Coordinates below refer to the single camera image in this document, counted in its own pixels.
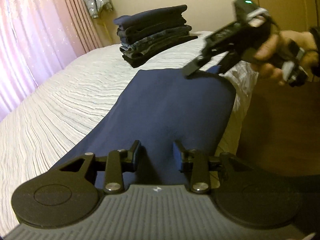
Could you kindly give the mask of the person's right hand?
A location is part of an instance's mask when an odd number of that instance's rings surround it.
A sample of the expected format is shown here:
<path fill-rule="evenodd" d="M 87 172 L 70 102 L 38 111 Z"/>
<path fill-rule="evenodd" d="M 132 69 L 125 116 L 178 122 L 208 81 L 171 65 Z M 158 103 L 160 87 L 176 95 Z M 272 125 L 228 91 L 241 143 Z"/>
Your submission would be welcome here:
<path fill-rule="evenodd" d="M 283 72 L 270 62 L 275 54 L 283 57 L 291 57 L 289 43 L 291 41 L 306 51 L 299 64 L 305 71 L 311 71 L 319 67 L 319 29 L 311 28 L 310 31 L 297 32 L 283 30 L 278 34 L 271 35 L 268 40 L 258 49 L 255 58 L 258 64 L 251 64 L 252 69 L 261 77 L 275 81 L 279 85 L 285 85 Z"/>

